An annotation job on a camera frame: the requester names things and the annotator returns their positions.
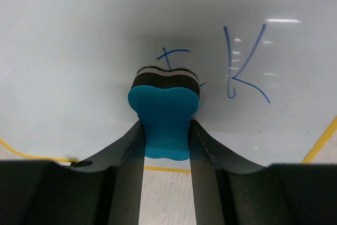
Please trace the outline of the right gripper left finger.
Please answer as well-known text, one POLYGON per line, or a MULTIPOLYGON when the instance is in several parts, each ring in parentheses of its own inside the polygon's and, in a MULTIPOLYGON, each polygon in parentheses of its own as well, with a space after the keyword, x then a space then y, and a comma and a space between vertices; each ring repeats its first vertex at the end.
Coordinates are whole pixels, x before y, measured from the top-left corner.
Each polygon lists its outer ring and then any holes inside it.
POLYGON ((69 166, 1 162, 1 224, 138 224, 145 133, 135 123, 117 141, 69 166))

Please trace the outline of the yellow framed whiteboard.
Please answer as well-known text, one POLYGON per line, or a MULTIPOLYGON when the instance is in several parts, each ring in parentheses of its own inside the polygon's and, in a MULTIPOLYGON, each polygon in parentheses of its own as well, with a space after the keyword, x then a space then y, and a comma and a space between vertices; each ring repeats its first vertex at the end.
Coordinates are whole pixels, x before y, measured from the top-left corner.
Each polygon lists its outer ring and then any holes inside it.
POLYGON ((336 117, 336 0, 1 0, 1 143, 94 154, 149 65, 197 75, 195 117, 233 151, 300 162, 336 117))

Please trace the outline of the blue whiteboard eraser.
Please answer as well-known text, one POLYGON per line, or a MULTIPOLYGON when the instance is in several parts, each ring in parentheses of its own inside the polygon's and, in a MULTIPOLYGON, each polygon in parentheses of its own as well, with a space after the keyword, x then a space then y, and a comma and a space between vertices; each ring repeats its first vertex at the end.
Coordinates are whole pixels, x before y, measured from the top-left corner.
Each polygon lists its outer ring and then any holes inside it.
POLYGON ((189 159, 190 121, 200 103, 200 83, 193 72, 144 67, 135 76, 128 103, 144 126, 146 157, 189 159))

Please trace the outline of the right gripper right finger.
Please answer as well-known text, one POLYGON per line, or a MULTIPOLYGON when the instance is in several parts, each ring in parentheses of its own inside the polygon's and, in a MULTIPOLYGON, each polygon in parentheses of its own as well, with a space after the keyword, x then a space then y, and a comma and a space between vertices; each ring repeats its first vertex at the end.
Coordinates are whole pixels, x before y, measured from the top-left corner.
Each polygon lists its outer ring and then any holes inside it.
POLYGON ((197 224, 336 224, 334 164, 256 164, 190 123, 197 224))

